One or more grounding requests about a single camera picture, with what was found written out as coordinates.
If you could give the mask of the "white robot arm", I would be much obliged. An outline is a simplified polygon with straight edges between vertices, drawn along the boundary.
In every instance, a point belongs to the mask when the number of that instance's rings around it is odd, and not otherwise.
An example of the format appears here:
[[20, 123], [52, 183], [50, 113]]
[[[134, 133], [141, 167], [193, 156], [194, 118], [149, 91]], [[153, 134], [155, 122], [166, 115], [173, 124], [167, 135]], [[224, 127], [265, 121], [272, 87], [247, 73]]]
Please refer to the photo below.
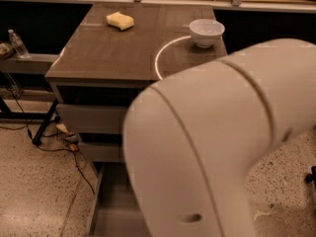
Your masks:
[[152, 237], [255, 237], [245, 189], [316, 124], [316, 45], [256, 44], [160, 80], [131, 104], [124, 160]]

